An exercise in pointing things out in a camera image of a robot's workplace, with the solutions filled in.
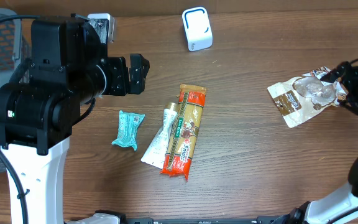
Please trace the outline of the teal snack bar wrapper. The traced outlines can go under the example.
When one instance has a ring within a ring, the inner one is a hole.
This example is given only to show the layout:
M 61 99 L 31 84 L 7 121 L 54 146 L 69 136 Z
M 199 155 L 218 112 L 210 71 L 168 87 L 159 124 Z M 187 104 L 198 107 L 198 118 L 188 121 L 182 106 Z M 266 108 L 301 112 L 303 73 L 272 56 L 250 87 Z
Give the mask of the teal snack bar wrapper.
M 119 111 L 119 126 L 117 138 L 111 143 L 120 147 L 131 147 L 137 150 L 137 131 L 145 118 L 144 114 Z

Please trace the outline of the beige resealable pouch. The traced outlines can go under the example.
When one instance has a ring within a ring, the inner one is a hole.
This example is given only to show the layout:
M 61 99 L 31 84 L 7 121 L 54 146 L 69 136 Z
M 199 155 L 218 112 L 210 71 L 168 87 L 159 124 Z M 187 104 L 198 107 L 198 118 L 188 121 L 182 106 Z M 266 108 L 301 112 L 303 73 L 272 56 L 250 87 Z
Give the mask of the beige resealable pouch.
M 339 82 L 321 80 L 330 71 L 327 67 L 319 67 L 267 88 L 289 128 L 308 121 L 329 106 L 339 106 L 346 98 L 347 93 Z

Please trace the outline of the orange spaghetti package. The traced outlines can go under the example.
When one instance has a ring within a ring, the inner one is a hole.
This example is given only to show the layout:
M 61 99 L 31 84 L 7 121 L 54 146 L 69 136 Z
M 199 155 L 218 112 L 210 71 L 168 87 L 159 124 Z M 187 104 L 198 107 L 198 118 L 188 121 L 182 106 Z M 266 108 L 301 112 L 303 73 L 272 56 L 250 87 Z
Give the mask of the orange spaghetti package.
M 206 92 L 207 88 L 202 86 L 180 85 L 178 116 L 172 125 L 161 174 L 171 177 L 183 175 L 188 178 L 200 131 Z

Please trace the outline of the white tube with gold cap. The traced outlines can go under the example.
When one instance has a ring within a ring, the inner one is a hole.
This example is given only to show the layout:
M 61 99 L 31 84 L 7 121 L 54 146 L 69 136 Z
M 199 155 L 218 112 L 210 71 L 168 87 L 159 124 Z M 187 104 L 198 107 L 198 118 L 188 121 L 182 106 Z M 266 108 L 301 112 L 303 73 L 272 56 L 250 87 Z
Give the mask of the white tube with gold cap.
M 168 149 L 172 131 L 172 125 L 177 116 L 178 105 L 176 103 L 168 103 L 163 111 L 162 126 L 157 131 L 155 137 L 141 158 L 143 163 L 152 165 L 159 169 L 163 168 L 165 153 Z

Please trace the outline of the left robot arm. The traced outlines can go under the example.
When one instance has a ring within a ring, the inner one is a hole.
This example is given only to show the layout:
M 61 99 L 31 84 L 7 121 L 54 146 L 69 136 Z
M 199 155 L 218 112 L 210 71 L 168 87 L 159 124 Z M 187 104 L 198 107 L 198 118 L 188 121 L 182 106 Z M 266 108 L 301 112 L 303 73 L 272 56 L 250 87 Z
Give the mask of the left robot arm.
M 32 53 L 0 87 L 0 159 L 13 223 L 63 223 L 63 173 L 73 127 L 102 95 L 140 94 L 150 68 L 140 54 L 110 57 L 115 20 L 32 16 Z

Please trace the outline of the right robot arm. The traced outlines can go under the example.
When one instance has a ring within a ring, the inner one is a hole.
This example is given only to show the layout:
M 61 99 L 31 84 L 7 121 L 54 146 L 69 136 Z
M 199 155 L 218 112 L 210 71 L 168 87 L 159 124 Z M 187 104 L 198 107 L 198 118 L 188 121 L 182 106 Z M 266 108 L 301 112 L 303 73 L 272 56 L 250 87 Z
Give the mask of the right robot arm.
M 300 77 L 268 87 L 268 92 L 291 128 L 326 107 L 342 106 L 358 115 L 358 59 L 330 70 L 320 67 Z M 328 196 L 305 202 L 274 223 L 347 223 L 358 218 L 358 158 L 347 182 Z

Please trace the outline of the white barcode scanner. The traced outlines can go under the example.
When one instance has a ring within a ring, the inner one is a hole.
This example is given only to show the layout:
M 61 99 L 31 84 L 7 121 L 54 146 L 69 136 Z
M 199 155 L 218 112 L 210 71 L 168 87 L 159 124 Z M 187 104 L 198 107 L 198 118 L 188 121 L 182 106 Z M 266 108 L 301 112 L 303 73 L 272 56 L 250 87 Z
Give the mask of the white barcode scanner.
M 207 49 L 213 44 L 208 12 L 204 7 L 193 7 L 181 15 L 190 52 Z

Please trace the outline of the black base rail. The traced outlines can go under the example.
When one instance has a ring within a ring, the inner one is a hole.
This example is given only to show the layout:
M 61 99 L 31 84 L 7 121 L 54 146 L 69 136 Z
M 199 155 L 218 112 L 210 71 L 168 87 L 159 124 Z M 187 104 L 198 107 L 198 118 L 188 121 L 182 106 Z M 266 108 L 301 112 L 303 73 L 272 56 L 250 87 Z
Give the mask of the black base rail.
M 126 224 L 271 224 L 278 216 L 259 216 L 257 218 L 204 218 L 204 219 L 153 219 L 126 218 Z

